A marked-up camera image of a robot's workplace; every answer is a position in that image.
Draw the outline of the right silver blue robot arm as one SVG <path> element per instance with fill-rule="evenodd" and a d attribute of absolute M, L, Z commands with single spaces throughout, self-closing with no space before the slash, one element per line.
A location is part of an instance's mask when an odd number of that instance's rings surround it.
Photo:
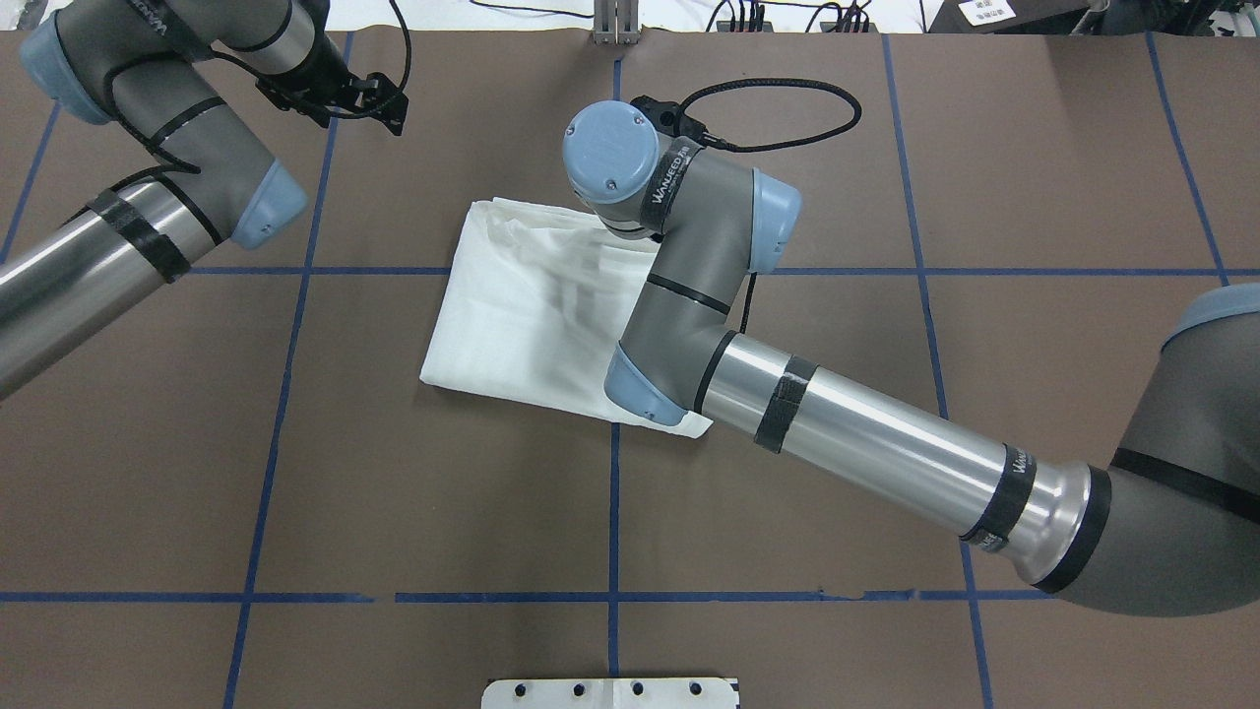
<path fill-rule="evenodd" d="M 728 423 L 1003 557 L 1087 610 L 1189 616 L 1257 601 L 1257 286 L 1198 296 L 1160 348 L 1105 467 L 1047 463 L 727 327 L 742 280 L 777 264 L 801 194 L 638 107 L 600 99 L 564 130 L 581 201 L 662 247 L 604 394 L 643 419 Z"/>

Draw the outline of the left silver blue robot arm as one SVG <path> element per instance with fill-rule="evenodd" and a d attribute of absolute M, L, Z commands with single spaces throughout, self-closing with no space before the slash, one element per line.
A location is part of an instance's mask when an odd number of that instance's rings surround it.
<path fill-rule="evenodd" d="M 352 71 L 330 13 L 328 1 L 73 1 L 26 37 L 32 81 L 82 122 L 116 126 L 147 164 L 3 264 L 5 398 L 217 247 L 265 246 L 306 210 L 300 181 L 205 63 L 242 69 L 268 105 L 320 127 L 404 131 L 412 67 Z"/>

